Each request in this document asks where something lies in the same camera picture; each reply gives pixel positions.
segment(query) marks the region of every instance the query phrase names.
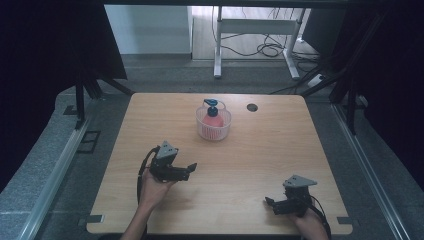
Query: white shelf leg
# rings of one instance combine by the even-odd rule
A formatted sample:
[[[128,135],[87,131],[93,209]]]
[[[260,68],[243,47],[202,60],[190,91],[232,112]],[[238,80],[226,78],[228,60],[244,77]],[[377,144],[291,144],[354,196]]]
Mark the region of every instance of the white shelf leg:
[[[287,66],[289,68],[289,71],[293,80],[298,80],[300,78],[296,65],[293,62],[292,54],[293,54],[294,44],[296,43],[297,36],[299,35],[300,27],[302,26],[302,20],[303,20],[303,16],[305,15],[305,10],[306,9],[303,8],[299,18],[296,19],[296,24],[294,27],[293,34],[290,36],[288,47],[284,49],[283,51],[284,58],[286,59]]]
[[[216,47],[215,47],[215,64],[213,75],[215,78],[221,77],[221,24],[222,24],[222,6],[218,7],[218,18],[216,24]]]

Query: small black circle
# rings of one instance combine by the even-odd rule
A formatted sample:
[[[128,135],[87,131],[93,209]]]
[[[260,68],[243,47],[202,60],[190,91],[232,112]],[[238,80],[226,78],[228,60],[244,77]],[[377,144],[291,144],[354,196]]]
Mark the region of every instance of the small black circle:
[[[258,106],[254,103],[249,103],[249,104],[247,104],[247,110],[249,110],[251,112],[256,112],[256,111],[258,111]]]

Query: tabletop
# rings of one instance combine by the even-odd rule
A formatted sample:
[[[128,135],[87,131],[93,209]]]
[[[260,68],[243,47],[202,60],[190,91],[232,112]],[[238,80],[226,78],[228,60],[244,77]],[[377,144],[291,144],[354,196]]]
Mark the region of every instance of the tabletop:
[[[205,98],[223,101],[232,114],[221,141],[197,133],[195,112]],[[257,111],[249,111],[248,104]],[[318,182],[309,191],[322,204],[333,234],[352,231],[337,220],[348,214],[302,97],[137,93],[91,212],[103,215],[103,222],[87,224],[89,232],[125,231],[137,208],[141,162],[164,140],[179,149],[175,167],[198,165],[153,212],[151,234],[298,234],[264,201],[284,200],[282,183],[293,174]]]

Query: blue cap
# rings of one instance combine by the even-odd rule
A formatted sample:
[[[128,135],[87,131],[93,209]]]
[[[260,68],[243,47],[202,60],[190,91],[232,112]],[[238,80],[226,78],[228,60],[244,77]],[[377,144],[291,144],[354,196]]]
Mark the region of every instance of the blue cap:
[[[215,99],[205,99],[203,101],[210,106],[208,108],[208,116],[216,117],[218,115],[218,108],[216,108],[215,106],[218,105],[218,101]]]

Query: floor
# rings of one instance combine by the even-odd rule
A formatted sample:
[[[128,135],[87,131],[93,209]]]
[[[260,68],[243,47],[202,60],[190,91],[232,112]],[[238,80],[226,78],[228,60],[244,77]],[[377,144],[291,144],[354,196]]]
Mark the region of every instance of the floor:
[[[207,48],[213,49],[213,41],[210,45]],[[117,81],[136,92],[294,93],[293,88],[278,91],[296,85],[282,60],[244,61],[244,58],[235,60],[228,56],[223,63],[223,77],[217,80],[213,77],[213,61],[200,52],[193,49],[193,58],[199,53],[199,59],[195,60],[123,56],[129,79]],[[307,75],[314,64],[314,61],[303,63],[305,71],[301,74]],[[89,119],[86,134],[74,130],[76,116],[66,111],[75,105],[74,89],[58,95],[49,125],[0,195],[0,239],[100,237],[87,232],[85,225],[130,97],[102,81],[99,84],[103,97],[85,98]],[[308,86],[305,82],[297,88],[299,92]],[[333,236],[333,239],[424,239],[423,191],[370,127],[363,110],[356,111],[357,135],[346,131],[343,104],[330,104],[327,98],[330,91],[331,86],[306,101],[349,213],[349,223],[354,227],[352,234]],[[93,145],[93,139],[97,139],[97,144]],[[72,154],[66,158],[65,153]],[[52,178],[57,171],[64,173],[63,180]],[[42,208],[47,209],[45,217],[39,214],[41,218],[34,219]],[[35,227],[30,234],[22,236],[28,233],[23,231],[24,226],[34,226],[28,222],[35,223]],[[401,228],[405,228],[409,235],[399,238],[394,234],[396,227],[401,232]]]

